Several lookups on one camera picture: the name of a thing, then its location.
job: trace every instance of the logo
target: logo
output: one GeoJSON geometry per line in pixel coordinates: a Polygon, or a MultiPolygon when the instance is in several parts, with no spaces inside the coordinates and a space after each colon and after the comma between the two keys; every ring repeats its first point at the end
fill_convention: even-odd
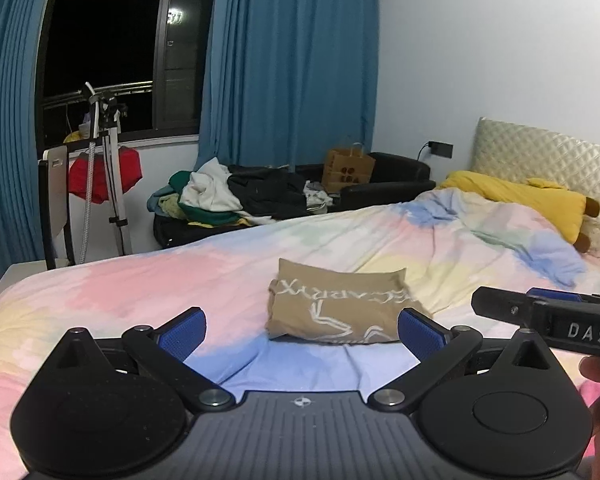
{"type": "Polygon", "coordinates": [[[580,326],[579,323],[571,323],[569,325],[569,332],[567,333],[568,338],[579,338],[581,341],[591,341],[595,338],[598,343],[600,343],[600,330],[596,328],[593,330],[593,325],[589,325],[583,332],[580,331],[581,328],[584,329],[584,326],[580,326]]]}
{"type": "Polygon", "coordinates": [[[311,399],[307,399],[306,397],[298,397],[297,399],[294,400],[294,404],[298,408],[305,408],[309,404],[311,404],[311,399]]]}

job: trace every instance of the balcony railing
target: balcony railing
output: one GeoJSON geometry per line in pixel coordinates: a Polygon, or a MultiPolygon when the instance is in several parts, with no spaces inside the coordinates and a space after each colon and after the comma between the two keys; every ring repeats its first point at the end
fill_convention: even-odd
{"type": "MultiPolygon", "coordinates": [[[[122,83],[119,85],[100,86],[94,88],[98,93],[108,92],[112,95],[128,95],[128,94],[141,94],[145,92],[151,92],[154,87],[153,81],[138,81],[135,83],[122,83]]],[[[68,92],[66,94],[54,95],[51,97],[45,97],[42,99],[42,107],[45,110],[51,108],[58,108],[61,106],[68,106],[75,103],[83,102],[85,99],[80,91],[68,92]]]]}

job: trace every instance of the handheld device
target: handheld device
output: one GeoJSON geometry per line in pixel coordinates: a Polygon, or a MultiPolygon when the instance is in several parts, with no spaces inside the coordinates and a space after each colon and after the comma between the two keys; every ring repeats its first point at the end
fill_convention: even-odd
{"type": "Polygon", "coordinates": [[[472,307],[479,316],[533,329],[554,348],[600,357],[600,294],[545,288],[522,294],[482,286],[472,307]]]}
{"type": "Polygon", "coordinates": [[[236,403],[183,363],[205,327],[191,308],[117,339],[67,331],[11,418],[29,480],[573,480],[589,443],[589,410],[529,328],[486,340],[406,309],[398,334],[421,362],[367,402],[247,392],[236,403]]]}

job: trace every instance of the blue gripper pad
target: blue gripper pad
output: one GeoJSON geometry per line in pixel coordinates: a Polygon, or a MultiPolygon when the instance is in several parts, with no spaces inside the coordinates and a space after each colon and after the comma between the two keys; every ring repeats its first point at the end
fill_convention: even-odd
{"type": "Polygon", "coordinates": [[[413,355],[424,361],[451,340],[451,331],[412,308],[398,316],[398,337],[413,355]]]}
{"type": "Polygon", "coordinates": [[[196,306],[155,330],[160,348],[182,362],[205,340],[205,313],[196,306]]]}
{"type": "Polygon", "coordinates": [[[528,296],[539,296],[548,300],[563,300],[563,301],[578,301],[582,302],[582,298],[575,292],[563,292],[561,290],[551,290],[550,288],[539,288],[534,286],[530,288],[526,294],[528,296]]]}

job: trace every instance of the yellow cloth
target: yellow cloth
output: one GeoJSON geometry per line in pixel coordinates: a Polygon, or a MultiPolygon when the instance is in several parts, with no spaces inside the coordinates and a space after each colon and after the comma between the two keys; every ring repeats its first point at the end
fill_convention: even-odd
{"type": "Polygon", "coordinates": [[[540,187],[542,189],[569,189],[568,187],[558,184],[553,180],[545,180],[544,178],[538,178],[536,176],[533,178],[528,178],[526,183],[530,186],[540,187]]]}
{"type": "Polygon", "coordinates": [[[73,132],[69,135],[67,135],[64,140],[62,141],[63,144],[66,144],[68,142],[75,142],[76,140],[80,140],[82,139],[82,137],[80,136],[80,132],[73,132]]]}
{"type": "Polygon", "coordinates": [[[239,218],[235,222],[231,222],[230,224],[222,224],[222,226],[211,225],[211,224],[203,224],[202,222],[189,222],[189,223],[187,223],[187,225],[197,226],[197,227],[205,227],[207,229],[212,229],[214,227],[222,227],[222,226],[226,226],[226,225],[228,225],[228,226],[236,226],[236,225],[247,225],[247,226],[250,226],[251,224],[249,222],[247,222],[244,218],[239,218]]]}
{"type": "Polygon", "coordinates": [[[187,215],[180,209],[178,205],[179,196],[177,193],[171,193],[170,195],[161,196],[158,199],[158,205],[167,215],[171,218],[177,218],[178,220],[186,220],[187,215]]]}
{"type": "Polygon", "coordinates": [[[532,185],[514,184],[473,171],[454,171],[438,188],[457,187],[494,202],[529,206],[551,222],[568,243],[573,244],[580,233],[587,198],[549,180],[531,178],[528,182],[532,185]]]}

